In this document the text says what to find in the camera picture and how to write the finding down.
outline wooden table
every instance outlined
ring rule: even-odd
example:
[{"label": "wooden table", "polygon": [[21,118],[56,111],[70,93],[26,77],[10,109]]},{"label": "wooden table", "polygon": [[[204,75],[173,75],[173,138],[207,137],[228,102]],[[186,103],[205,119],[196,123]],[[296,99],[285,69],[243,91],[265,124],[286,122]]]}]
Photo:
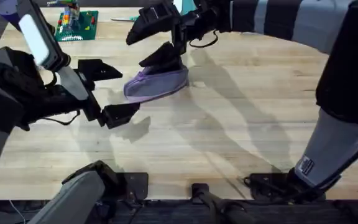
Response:
[{"label": "wooden table", "polygon": [[[110,18],[138,9],[96,10],[96,40],[60,45],[74,68],[78,59],[101,58],[124,74],[97,84],[94,94],[104,106],[124,101],[123,84],[170,34],[127,46],[132,23]],[[42,11],[56,24],[62,9]],[[212,39],[207,35],[204,43]],[[5,45],[28,51],[12,26],[1,37]],[[314,89],[326,59],[309,47],[254,34],[220,34],[212,47],[189,47],[183,61],[190,87],[142,105],[129,124],[108,130],[81,115],[67,127],[41,120],[30,132],[16,128],[0,160],[0,199],[50,199],[67,175],[98,159],[116,172],[148,172],[150,199],[188,198],[193,182],[208,183],[220,197],[250,198],[239,178],[287,171],[302,155],[318,116]],[[52,78],[41,73],[45,82]],[[358,161],[328,198],[358,198]]]}]

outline purple cloth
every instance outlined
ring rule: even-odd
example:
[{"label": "purple cloth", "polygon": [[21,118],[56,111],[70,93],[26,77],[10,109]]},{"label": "purple cloth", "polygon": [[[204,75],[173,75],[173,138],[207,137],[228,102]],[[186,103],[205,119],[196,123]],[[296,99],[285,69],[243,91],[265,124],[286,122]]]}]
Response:
[{"label": "purple cloth", "polygon": [[144,68],[124,85],[125,97],[133,103],[143,103],[168,96],[188,84],[188,69],[147,75],[150,68]]},{"label": "purple cloth", "polygon": [[18,31],[20,30],[20,17],[17,13],[17,0],[0,0],[0,15],[10,22]]}]

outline purple fabric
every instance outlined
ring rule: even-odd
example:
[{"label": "purple fabric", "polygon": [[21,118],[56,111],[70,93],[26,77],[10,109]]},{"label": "purple fabric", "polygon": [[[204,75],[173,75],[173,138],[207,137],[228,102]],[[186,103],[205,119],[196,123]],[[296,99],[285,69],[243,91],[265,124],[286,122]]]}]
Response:
[{"label": "purple fabric", "polygon": [[143,103],[171,95],[188,84],[188,69],[155,75],[147,75],[150,68],[144,68],[124,85],[124,95],[130,102]]},{"label": "purple fabric", "polygon": [[19,21],[20,21],[20,17],[18,15],[18,13],[15,14],[11,14],[11,15],[1,15],[6,21],[8,21],[9,23],[11,23],[18,31],[21,31],[20,27],[19,27]]}]

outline black wire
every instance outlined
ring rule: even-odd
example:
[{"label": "black wire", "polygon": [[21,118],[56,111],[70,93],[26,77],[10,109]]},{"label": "black wire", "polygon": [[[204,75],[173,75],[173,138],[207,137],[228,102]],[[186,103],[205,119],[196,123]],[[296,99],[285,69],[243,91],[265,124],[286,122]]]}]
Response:
[{"label": "black wire", "polygon": [[106,224],[109,223],[109,219],[112,217],[112,216],[109,216],[109,215],[111,215],[111,213],[110,213],[111,207],[109,207],[107,215],[101,214],[99,205],[95,205],[94,210],[95,210],[95,214],[97,214],[97,219],[100,220],[100,223],[106,223]]},{"label": "black wire", "polygon": [[212,223],[218,224],[219,223],[219,210],[217,210],[215,203],[208,197],[204,197],[205,194],[202,192],[198,192],[195,194],[190,201],[194,201],[194,199],[199,198],[201,202],[209,208],[209,215],[212,218]]},{"label": "black wire", "polygon": [[204,47],[209,47],[211,45],[214,45],[218,41],[219,37],[218,37],[218,35],[216,35],[216,30],[214,30],[213,34],[215,35],[215,39],[212,42],[210,42],[210,43],[208,43],[206,45],[201,45],[201,46],[200,45],[193,45],[192,44],[193,40],[189,42],[189,45],[192,46],[192,47],[195,47],[195,48],[204,48]]},{"label": "black wire", "polygon": [[220,204],[218,206],[218,209],[222,214],[225,214],[227,209],[232,207],[232,206],[237,206],[237,207],[241,208],[241,210],[243,210],[245,212],[247,211],[247,209],[245,208],[245,206],[241,202],[238,202],[238,201],[235,201],[235,200],[223,200],[222,204]]},{"label": "black wire", "polygon": [[45,120],[47,120],[47,121],[58,122],[58,123],[61,124],[61,125],[68,126],[68,125],[70,125],[70,124],[75,120],[75,118],[77,118],[80,114],[81,114],[81,113],[80,113],[80,111],[78,110],[78,111],[77,111],[77,114],[74,116],[74,118],[71,119],[70,121],[67,121],[67,122],[58,121],[58,120],[52,119],[52,118],[43,118],[43,119],[45,119]]},{"label": "black wire", "polygon": [[53,74],[53,79],[50,83],[46,84],[45,87],[51,87],[51,86],[54,86],[56,83],[57,83],[57,76],[56,76],[56,73],[55,72],[52,72]]},{"label": "black wire", "polygon": [[142,208],[144,208],[144,206],[139,206],[136,208],[134,214],[128,220],[128,224],[131,224],[135,220],[136,215],[142,210]]}]

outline black mounting plate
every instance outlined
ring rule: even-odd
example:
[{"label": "black mounting plate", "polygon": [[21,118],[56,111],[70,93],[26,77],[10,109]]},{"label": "black mounting plate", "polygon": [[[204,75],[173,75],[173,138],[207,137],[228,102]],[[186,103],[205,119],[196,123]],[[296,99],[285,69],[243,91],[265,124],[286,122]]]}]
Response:
[{"label": "black mounting plate", "polygon": [[117,173],[120,183],[125,184],[125,192],[118,200],[145,200],[149,192],[149,175],[145,172]]},{"label": "black mounting plate", "polygon": [[[244,179],[244,183],[250,189],[253,199],[263,202],[273,202],[300,192],[296,187],[288,183],[287,177],[287,173],[251,174]],[[310,196],[314,195],[309,194],[302,198],[296,198],[295,203],[302,203],[304,200],[307,201]],[[326,196],[322,193],[313,201],[324,200],[326,200]]]},{"label": "black mounting plate", "polygon": [[194,183],[191,185],[191,202],[195,205],[204,204],[203,201],[201,201],[201,199],[197,197],[200,192],[209,192],[209,185],[201,183]]}]

